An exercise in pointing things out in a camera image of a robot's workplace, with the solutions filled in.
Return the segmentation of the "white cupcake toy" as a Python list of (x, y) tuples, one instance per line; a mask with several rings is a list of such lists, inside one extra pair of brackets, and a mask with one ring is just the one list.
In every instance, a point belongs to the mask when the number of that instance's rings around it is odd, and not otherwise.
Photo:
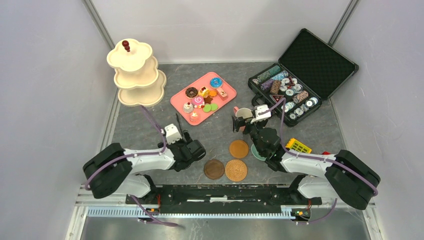
[(182, 111), (186, 114), (190, 114), (194, 111), (194, 106), (191, 102), (186, 102), (183, 104)]

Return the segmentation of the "small pink cupcake toy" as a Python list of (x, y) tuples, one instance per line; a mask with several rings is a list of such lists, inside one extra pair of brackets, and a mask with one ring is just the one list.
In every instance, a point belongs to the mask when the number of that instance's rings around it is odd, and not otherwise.
[(192, 123), (198, 122), (199, 119), (200, 119), (200, 114), (196, 110), (194, 110), (193, 112), (190, 113), (189, 120)]

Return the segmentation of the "pink swirl cake toy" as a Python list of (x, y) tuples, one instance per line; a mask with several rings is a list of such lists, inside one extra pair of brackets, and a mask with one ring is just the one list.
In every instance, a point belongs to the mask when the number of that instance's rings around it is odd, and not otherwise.
[(191, 102), (195, 109), (201, 109), (205, 106), (205, 100), (202, 96), (196, 96), (192, 98)]

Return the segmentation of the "chocolate donut toy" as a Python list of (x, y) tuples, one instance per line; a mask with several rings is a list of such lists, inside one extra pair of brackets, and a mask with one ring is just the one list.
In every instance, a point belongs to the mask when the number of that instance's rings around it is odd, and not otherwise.
[(196, 87), (188, 87), (185, 89), (185, 96), (188, 99), (193, 99), (195, 97), (197, 97), (199, 94), (199, 91)]

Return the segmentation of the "yellow cake toy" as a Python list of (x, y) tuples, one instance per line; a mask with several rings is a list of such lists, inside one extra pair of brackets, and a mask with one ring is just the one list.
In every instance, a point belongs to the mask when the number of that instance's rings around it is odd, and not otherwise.
[(203, 86), (198, 90), (198, 95), (202, 98), (206, 98), (209, 95), (210, 90), (206, 87)]

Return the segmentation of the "blue donut toy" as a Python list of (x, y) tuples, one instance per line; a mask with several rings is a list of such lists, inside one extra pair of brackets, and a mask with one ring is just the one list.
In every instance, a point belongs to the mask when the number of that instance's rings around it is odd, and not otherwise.
[(214, 77), (210, 80), (209, 85), (213, 89), (221, 88), (223, 85), (223, 80), (220, 77)]

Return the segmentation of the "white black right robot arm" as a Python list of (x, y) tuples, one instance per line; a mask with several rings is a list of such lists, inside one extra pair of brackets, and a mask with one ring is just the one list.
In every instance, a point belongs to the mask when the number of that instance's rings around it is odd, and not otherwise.
[(338, 198), (357, 210), (365, 210), (371, 198), (378, 194), (380, 176), (349, 150), (337, 154), (311, 154), (282, 145), (274, 128), (267, 121), (253, 117), (232, 116), (232, 130), (249, 135), (258, 155), (275, 172), (298, 173), (289, 189), (289, 199), (302, 204), (312, 198)]

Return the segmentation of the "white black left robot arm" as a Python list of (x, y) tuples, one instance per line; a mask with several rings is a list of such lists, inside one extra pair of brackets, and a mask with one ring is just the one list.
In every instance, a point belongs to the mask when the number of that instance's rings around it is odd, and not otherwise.
[(84, 189), (94, 198), (121, 193), (151, 204), (157, 198), (157, 190), (145, 171), (179, 172), (206, 155), (204, 146), (199, 140), (193, 140), (187, 130), (180, 131), (174, 124), (160, 127), (151, 116), (147, 119), (162, 137), (157, 149), (132, 150), (115, 142), (84, 164)]

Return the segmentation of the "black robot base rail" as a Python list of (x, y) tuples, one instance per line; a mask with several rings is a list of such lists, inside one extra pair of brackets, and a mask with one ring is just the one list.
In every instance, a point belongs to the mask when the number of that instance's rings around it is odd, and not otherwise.
[(127, 196), (128, 205), (141, 204), (156, 217), (288, 217), (313, 205), (320, 197), (306, 198), (279, 184), (164, 184), (146, 196)]

